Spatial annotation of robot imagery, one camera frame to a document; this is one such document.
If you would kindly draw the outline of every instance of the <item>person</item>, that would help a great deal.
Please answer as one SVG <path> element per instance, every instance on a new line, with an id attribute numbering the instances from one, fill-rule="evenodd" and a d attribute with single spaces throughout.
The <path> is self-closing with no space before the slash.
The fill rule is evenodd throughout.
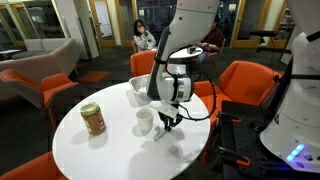
<path id="1" fill-rule="evenodd" d="M 224 36 L 219 28 L 217 28 L 219 20 L 219 17 L 216 16 L 212 23 L 210 32 L 201 41 L 201 43 L 198 44 L 198 46 L 203 50 L 203 52 L 198 56 L 200 64 L 203 64 L 203 62 L 207 59 L 209 53 L 219 52 L 223 44 Z"/>
<path id="2" fill-rule="evenodd" d="M 146 30 L 144 23 L 139 19 L 134 22 L 133 38 L 137 45 L 138 52 L 151 50 L 156 47 L 156 40 L 152 34 Z"/>

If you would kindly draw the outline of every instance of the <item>floor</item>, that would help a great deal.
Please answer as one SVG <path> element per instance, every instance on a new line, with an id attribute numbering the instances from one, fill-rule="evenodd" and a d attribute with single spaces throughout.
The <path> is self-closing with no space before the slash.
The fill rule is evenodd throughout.
<path id="1" fill-rule="evenodd" d="M 98 83 L 80 82 L 88 95 L 103 88 L 126 82 L 131 78 L 130 66 L 123 63 L 130 59 L 131 48 L 102 48 L 101 56 L 91 61 L 82 61 L 78 68 L 80 75 L 89 71 L 107 71 L 109 76 Z M 255 52 L 254 49 L 228 49 L 224 48 L 221 60 L 217 62 L 218 74 L 221 74 L 234 60 L 248 60 L 259 62 L 276 71 L 284 71 L 286 66 L 280 62 L 280 55 L 269 52 Z M 218 82 L 212 66 L 206 65 L 205 72 Z M 70 75 L 74 81 L 78 76 Z M 77 103 L 70 100 L 56 110 L 57 121 Z M 48 151 L 51 151 L 52 135 L 50 124 L 43 111 L 37 109 L 22 97 L 13 97 L 0 101 L 0 175 L 22 165 Z M 180 179 L 212 179 L 217 177 L 210 170 L 210 157 L 207 165 L 200 165 L 195 161 Z"/>

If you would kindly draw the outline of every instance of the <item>gray sofa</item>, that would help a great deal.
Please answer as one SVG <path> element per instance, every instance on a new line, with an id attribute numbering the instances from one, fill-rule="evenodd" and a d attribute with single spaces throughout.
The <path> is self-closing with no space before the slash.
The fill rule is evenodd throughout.
<path id="1" fill-rule="evenodd" d="M 43 39 L 43 47 L 47 50 L 53 50 L 45 53 L 38 52 L 36 55 L 34 50 L 36 45 L 29 46 L 28 50 L 33 52 L 32 55 L 24 53 L 25 58 L 16 60 L 0 61 L 0 72 L 5 69 L 16 69 L 30 78 L 32 78 L 38 85 L 44 77 L 64 73 L 67 76 L 75 68 L 80 57 L 79 48 L 74 39 Z M 0 100 L 17 95 L 2 81 L 0 81 Z"/>

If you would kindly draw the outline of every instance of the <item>black table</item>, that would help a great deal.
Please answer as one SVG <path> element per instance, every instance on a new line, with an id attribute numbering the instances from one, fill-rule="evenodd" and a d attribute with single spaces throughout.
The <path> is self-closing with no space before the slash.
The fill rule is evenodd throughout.
<path id="1" fill-rule="evenodd" d="M 221 130 L 216 135 L 219 139 L 217 146 L 249 157 L 251 161 L 249 167 L 224 162 L 223 179 L 320 179 L 320 174 L 294 171 L 264 148 L 259 141 L 259 133 L 273 117 L 266 115 L 259 106 L 223 101 L 222 112 L 239 117 L 241 123 L 233 124 L 230 117 L 222 116 Z"/>

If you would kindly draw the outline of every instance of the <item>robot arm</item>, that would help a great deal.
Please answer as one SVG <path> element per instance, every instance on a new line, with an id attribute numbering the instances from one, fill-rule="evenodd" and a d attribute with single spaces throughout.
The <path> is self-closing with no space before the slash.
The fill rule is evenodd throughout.
<path id="1" fill-rule="evenodd" d="M 199 42 L 209 32 L 218 4 L 219 0 L 178 0 L 176 14 L 160 38 L 147 86 L 150 99 L 176 104 L 192 96 L 193 82 L 185 65 L 169 65 L 169 75 L 163 71 L 172 53 Z"/>

